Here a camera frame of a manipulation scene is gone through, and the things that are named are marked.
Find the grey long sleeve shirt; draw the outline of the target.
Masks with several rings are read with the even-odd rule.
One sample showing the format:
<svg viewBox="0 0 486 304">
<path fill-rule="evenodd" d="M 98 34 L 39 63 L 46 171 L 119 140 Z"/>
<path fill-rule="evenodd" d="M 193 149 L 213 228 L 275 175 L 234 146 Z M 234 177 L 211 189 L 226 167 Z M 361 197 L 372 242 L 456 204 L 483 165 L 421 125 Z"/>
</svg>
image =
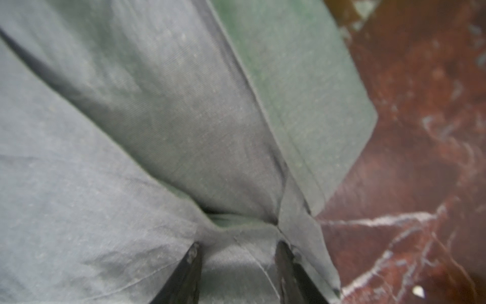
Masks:
<svg viewBox="0 0 486 304">
<path fill-rule="evenodd" d="M 1 302 L 278 303 L 377 112 L 323 1 L 2 1 Z"/>
</svg>

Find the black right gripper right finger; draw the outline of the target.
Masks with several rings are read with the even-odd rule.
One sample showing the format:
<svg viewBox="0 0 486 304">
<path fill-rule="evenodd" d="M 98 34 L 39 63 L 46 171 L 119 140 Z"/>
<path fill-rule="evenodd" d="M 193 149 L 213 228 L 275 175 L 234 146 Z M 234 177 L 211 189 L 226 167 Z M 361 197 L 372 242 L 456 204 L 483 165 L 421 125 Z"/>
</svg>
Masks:
<svg viewBox="0 0 486 304">
<path fill-rule="evenodd" d="M 284 241 L 277 244 L 275 264 L 281 303 L 329 304 Z"/>
</svg>

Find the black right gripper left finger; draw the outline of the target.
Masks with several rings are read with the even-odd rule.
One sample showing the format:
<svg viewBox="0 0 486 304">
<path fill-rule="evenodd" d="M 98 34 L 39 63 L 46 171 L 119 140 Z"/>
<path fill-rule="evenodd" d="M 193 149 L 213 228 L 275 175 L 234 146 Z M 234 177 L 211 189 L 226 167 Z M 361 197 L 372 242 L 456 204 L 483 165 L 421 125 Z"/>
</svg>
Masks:
<svg viewBox="0 0 486 304">
<path fill-rule="evenodd" d="M 196 304 L 203 264 L 201 244 L 194 242 L 150 304 Z"/>
</svg>

